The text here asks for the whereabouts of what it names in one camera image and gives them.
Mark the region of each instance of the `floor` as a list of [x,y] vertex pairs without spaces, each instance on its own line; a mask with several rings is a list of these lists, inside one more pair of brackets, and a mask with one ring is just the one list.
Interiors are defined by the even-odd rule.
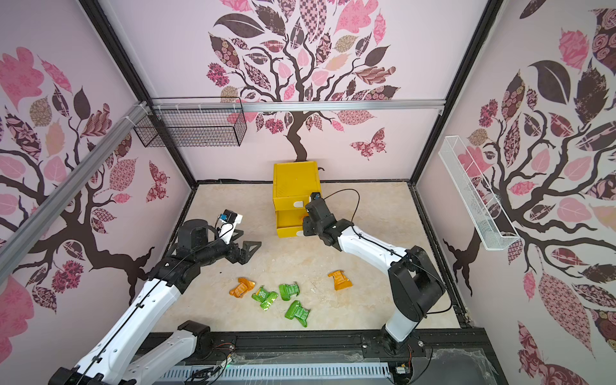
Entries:
[[[424,248],[436,266],[413,198],[404,182],[323,183],[325,196],[342,188],[355,188],[361,194],[354,223],[362,230],[396,246]],[[357,203],[353,191],[327,199],[337,219],[351,219]],[[305,309],[309,330],[380,329],[393,314],[389,279],[359,257],[325,246],[318,237],[278,238],[275,225],[271,184],[202,185],[188,211],[188,219],[202,218],[214,224],[224,209],[242,214],[238,226],[243,240],[261,241],[261,248],[245,265],[221,259],[203,267],[183,296],[163,315],[153,331],[172,331],[186,320],[209,325],[213,331],[304,330],[297,320],[285,313],[291,301],[280,297],[266,312],[250,295],[261,285],[278,292],[281,283],[299,284],[297,297]],[[343,270],[353,286],[334,290],[327,275]],[[229,295],[237,278],[246,277],[256,287],[243,298]],[[449,306],[443,295],[432,311]],[[459,328],[449,310],[431,315],[418,328]]]

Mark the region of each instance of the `tree mural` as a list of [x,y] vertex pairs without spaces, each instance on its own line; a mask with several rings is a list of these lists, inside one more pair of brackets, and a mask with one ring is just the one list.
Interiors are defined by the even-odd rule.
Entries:
[[[468,152],[458,157],[465,168],[473,158],[477,161],[479,170],[469,168],[468,174],[479,195],[489,202],[491,186],[521,236],[509,247],[508,261],[524,256],[522,282],[529,300],[538,289],[550,316],[591,353],[589,311],[599,333],[616,351],[616,313],[601,309],[616,307],[616,297],[596,285],[615,281],[616,265],[590,265],[570,249],[587,245],[600,253],[616,253],[616,245],[609,242],[614,238],[593,235],[598,228],[586,223],[596,219],[603,230],[616,231],[612,163],[616,161],[616,121],[613,113],[606,112],[613,107],[607,102],[613,95],[607,78],[614,83],[616,9],[593,12],[597,25],[591,44],[580,31],[562,31],[561,60],[572,70],[553,60],[531,64],[537,71],[538,93],[518,73],[503,96],[501,116],[496,100],[484,105],[479,118],[483,128],[468,137]],[[573,82],[577,82],[575,95]],[[498,205],[488,210],[500,229],[507,227]],[[456,279],[461,269],[472,295],[469,264],[479,252],[477,230],[466,250],[445,244],[456,258]],[[531,246],[538,262],[533,262]],[[567,282],[550,275],[550,270],[558,270]],[[583,305],[580,298],[590,305]]]
[[[35,100],[29,110],[30,124],[24,114],[19,112],[18,103],[24,97],[42,95],[39,86],[45,76],[34,68],[34,56],[28,49],[17,48],[17,59],[8,54],[2,58],[0,85],[13,103],[15,111],[5,107],[4,121],[0,121],[0,141],[3,140],[3,148],[0,148],[0,184],[10,189],[10,193],[0,194],[0,225],[15,232],[44,202],[53,188],[67,178],[67,169],[74,170],[84,153],[95,147],[89,138],[104,136],[111,127],[111,120],[110,107],[106,103],[102,111],[91,113],[83,89],[73,95],[70,108],[65,98],[66,94],[73,93],[68,78],[55,65],[41,59],[43,68],[54,82],[51,104],[56,112],[52,112],[49,96]],[[62,126],[68,126],[74,137],[67,137]],[[46,129],[44,140],[41,140],[42,137],[33,127]],[[105,207],[123,204],[130,199],[130,195],[123,191],[133,180],[137,160],[123,158],[128,154],[131,143],[129,134],[62,211],[60,218],[63,227],[53,235],[43,236],[32,247],[30,253],[44,253],[42,259],[21,264],[14,270],[33,271],[25,286],[32,285],[32,298],[40,306],[54,312],[57,310],[56,295],[78,287],[84,272],[81,261],[86,258],[92,264],[92,269],[112,267],[125,271],[130,284],[131,301],[135,295],[137,279],[147,279],[143,266],[150,258],[152,248],[146,255],[133,260],[127,254],[99,250],[94,234],[107,233],[105,223],[116,219]],[[60,248],[71,259],[58,265],[54,259]]]
[[[221,97],[231,97],[222,99],[223,102],[233,98],[244,102],[387,100],[399,89],[378,86],[360,90],[358,87],[358,83],[383,84],[395,72],[395,67],[386,70],[378,66],[389,46],[379,46],[385,35],[385,19],[381,13],[374,22],[371,19],[378,7],[377,0],[368,0],[365,5],[362,0],[328,0],[332,4],[329,6],[325,0],[277,0],[277,4],[274,0],[221,1],[237,12],[245,12],[224,15],[214,23],[226,27],[232,33],[230,38],[209,34],[214,53],[228,67],[209,64],[208,78],[224,87]],[[341,11],[335,28],[326,31],[328,17],[334,18],[338,10]],[[369,26],[369,31],[360,31]],[[350,34],[342,35],[343,30]],[[332,44],[334,36],[338,37]],[[238,86],[228,85],[230,76]],[[344,131],[344,125],[374,118],[368,111],[245,115],[246,120],[255,121],[257,131],[265,127],[276,134],[287,129],[285,136],[295,150],[296,161],[307,159],[298,134],[302,127],[310,131],[331,126]],[[385,149],[383,138],[384,131],[380,131],[371,142],[350,145],[369,160],[375,151]]]

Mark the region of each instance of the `yellow box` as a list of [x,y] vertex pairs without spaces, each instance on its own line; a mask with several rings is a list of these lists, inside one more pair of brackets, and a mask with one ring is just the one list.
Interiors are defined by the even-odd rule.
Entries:
[[276,231],[280,238],[302,235],[302,222],[308,216],[306,209],[276,211]]
[[274,165],[273,200],[276,211],[303,208],[314,192],[321,192],[317,162]]

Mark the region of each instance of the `wall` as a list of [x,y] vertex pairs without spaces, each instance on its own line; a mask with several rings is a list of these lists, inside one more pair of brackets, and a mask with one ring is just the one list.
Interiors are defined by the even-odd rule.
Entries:
[[[443,99],[485,0],[102,4],[152,95],[248,103]],[[154,34],[152,20],[164,20]],[[249,113],[240,148],[182,153],[197,179],[272,180],[274,163],[294,160],[319,161],[322,179],[409,178],[436,113]],[[386,152],[371,143],[381,128]]]
[[471,318],[511,384],[614,382],[616,10],[607,4],[512,0],[445,129],[463,138],[520,242],[484,250],[436,153],[419,182]]
[[[0,35],[6,240],[136,100],[76,1],[3,4]],[[187,194],[164,149],[127,136],[0,284],[4,383],[47,383],[99,341],[161,256]]]

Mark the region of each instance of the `wire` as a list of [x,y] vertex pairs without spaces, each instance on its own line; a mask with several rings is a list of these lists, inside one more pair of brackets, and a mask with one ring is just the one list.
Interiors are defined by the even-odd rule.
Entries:
[[430,358],[428,359],[428,364],[426,365],[426,367],[424,368],[424,370],[421,371],[421,373],[419,374],[419,376],[417,376],[415,379],[412,379],[411,382],[409,382],[409,385],[414,383],[415,381],[417,381],[419,379],[419,377],[421,377],[422,374],[424,374],[426,372],[426,370],[428,370],[428,367],[430,366],[430,363],[432,362],[432,354],[434,353],[434,348],[432,348],[430,350]]
[[[231,230],[233,230],[233,224],[232,223],[226,223],[226,224],[230,224],[231,225],[231,229],[227,230],[223,235],[221,235],[221,237],[223,237],[224,235],[227,235],[228,232],[230,232]],[[214,243],[215,241],[217,241],[218,239],[213,240],[212,242],[207,243],[205,246],[202,246],[196,250],[191,251],[190,253],[186,254],[184,256],[184,258],[182,258],[180,260],[180,262],[178,262],[174,267],[171,268],[171,270],[169,270],[169,272],[167,274],[164,275],[163,278],[159,279],[158,282],[156,282],[154,284],[154,286],[152,287],[152,289],[150,289],[150,291],[148,291],[148,293],[143,297],[143,299],[137,304],[135,305],[135,309],[132,311],[132,313],[128,316],[128,318],[122,323],[122,325],[120,325],[120,327],[116,330],[116,332],[113,334],[113,336],[111,336],[111,338],[109,339],[109,341],[107,341],[105,343],[105,345],[103,346],[103,348],[100,350],[100,352],[94,356],[92,358],[92,362],[90,363],[90,365],[88,365],[87,369],[83,372],[83,374],[81,375],[81,377],[79,378],[79,381],[77,381],[77,383],[75,385],[79,385],[79,383],[81,382],[81,380],[85,377],[86,373],[88,372],[88,370],[90,370],[90,368],[92,368],[92,365],[94,365],[94,363],[99,361],[100,355],[102,352],[105,351],[105,349],[107,348],[107,346],[109,346],[109,344],[111,343],[111,341],[118,335],[118,333],[120,332],[120,330],[122,330],[122,328],[127,324],[127,322],[131,319],[131,317],[137,312],[138,309],[141,309],[142,304],[145,301],[145,298],[147,298],[152,291],[156,288],[156,286],[158,286],[159,283],[161,283],[165,278],[167,278],[167,276],[169,274],[171,274],[171,272],[173,272],[173,270],[175,270],[175,268],[177,266],[179,266],[182,262],[184,262],[184,260],[196,253],[198,253],[199,251],[205,249],[206,247],[208,247],[209,245],[211,245],[212,243]]]

